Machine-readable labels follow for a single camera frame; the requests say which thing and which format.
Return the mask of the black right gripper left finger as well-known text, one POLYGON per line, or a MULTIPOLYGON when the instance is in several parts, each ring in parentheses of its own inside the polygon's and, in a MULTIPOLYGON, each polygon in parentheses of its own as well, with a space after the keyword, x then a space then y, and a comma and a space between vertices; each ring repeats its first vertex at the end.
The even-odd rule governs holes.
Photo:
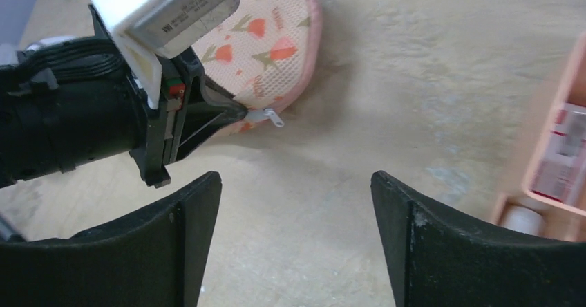
POLYGON ((2 306, 196 306, 220 205, 210 171, 68 239, 1 243, 2 306))

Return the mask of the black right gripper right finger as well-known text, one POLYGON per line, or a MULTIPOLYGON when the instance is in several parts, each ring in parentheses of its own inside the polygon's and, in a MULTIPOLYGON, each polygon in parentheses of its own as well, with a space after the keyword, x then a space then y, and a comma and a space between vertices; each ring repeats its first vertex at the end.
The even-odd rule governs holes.
POLYGON ((584 306, 585 244, 508 230, 384 171, 372 202, 397 306, 584 306))

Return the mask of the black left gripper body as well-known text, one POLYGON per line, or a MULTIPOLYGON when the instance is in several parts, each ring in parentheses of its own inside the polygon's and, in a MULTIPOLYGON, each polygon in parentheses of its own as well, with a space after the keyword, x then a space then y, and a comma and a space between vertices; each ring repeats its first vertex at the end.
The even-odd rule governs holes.
POLYGON ((91 162, 129 153, 149 187, 168 185, 167 165, 187 157, 223 127, 241 121, 248 110, 205 75, 202 62, 188 48, 173 59, 161 58, 162 87, 158 109, 150 109, 127 64, 93 85, 101 108, 89 126, 94 143, 91 162))

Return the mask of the floral mesh laundry bag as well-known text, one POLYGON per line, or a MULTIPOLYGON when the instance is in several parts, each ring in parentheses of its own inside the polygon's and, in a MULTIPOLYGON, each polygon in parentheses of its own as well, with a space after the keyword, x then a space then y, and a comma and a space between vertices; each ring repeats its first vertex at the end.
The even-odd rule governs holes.
POLYGON ((280 114, 308 87, 316 65, 322 18, 318 0, 240 0, 237 11, 192 47, 208 77, 250 112, 220 135, 280 114))

